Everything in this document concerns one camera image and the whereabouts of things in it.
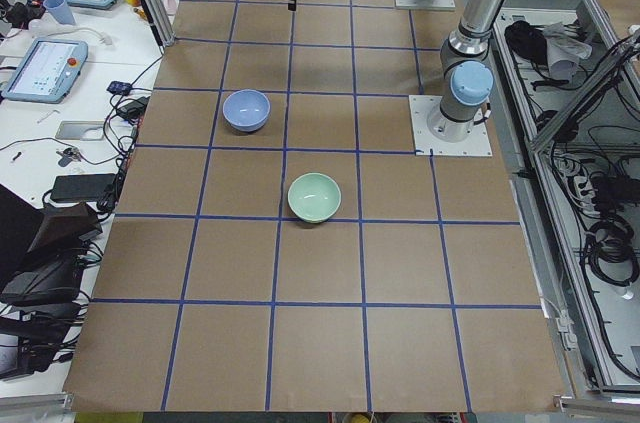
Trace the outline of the green ceramic bowl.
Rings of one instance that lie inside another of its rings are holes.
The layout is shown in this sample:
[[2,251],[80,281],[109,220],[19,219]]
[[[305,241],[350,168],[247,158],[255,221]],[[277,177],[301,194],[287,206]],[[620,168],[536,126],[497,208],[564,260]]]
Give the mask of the green ceramic bowl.
[[296,178],[287,193],[290,209],[307,223],[322,223],[339,209],[342,193],[336,181],[323,173],[306,173]]

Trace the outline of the blue ceramic bowl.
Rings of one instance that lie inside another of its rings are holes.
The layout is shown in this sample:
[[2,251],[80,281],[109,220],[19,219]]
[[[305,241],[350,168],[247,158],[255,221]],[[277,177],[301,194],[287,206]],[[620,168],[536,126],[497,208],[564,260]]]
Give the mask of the blue ceramic bowl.
[[271,103],[260,91],[243,89],[230,94],[223,102],[226,122],[241,132],[261,129],[269,119]]

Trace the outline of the black cloth bundle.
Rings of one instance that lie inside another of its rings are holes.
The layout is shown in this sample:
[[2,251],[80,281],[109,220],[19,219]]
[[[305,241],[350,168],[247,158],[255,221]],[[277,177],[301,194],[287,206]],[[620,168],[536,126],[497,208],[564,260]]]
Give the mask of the black cloth bundle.
[[547,65],[547,41],[541,30],[519,20],[505,28],[504,36],[515,54],[538,65]]

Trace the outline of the light blue plastic cup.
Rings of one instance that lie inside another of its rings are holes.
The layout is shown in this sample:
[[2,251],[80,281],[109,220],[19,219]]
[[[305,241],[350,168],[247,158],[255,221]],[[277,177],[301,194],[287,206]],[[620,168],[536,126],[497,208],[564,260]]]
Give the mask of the light blue plastic cup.
[[62,25],[75,25],[76,20],[67,0],[44,0],[43,7]]

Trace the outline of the near teach pendant tablet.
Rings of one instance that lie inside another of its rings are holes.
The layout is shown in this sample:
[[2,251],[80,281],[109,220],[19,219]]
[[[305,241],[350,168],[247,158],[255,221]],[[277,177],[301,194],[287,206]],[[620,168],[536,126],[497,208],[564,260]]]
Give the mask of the near teach pendant tablet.
[[37,38],[1,92],[4,99],[58,104],[69,93],[88,57],[88,44]]

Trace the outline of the grey crumpled cloth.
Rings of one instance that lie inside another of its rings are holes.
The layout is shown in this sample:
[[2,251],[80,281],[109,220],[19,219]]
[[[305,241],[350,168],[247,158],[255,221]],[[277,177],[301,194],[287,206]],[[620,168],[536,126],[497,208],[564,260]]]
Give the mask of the grey crumpled cloth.
[[570,37],[560,22],[544,27],[542,34],[546,40],[550,77],[571,81],[578,71],[579,63],[590,58],[592,47]]

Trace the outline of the black power brick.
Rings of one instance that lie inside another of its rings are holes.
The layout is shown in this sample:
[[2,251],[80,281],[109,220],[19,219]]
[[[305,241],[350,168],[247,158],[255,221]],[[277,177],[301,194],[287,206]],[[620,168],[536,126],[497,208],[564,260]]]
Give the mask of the black power brick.
[[113,187],[115,177],[114,173],[58,176],[50,199],[57,203],[97,202]]

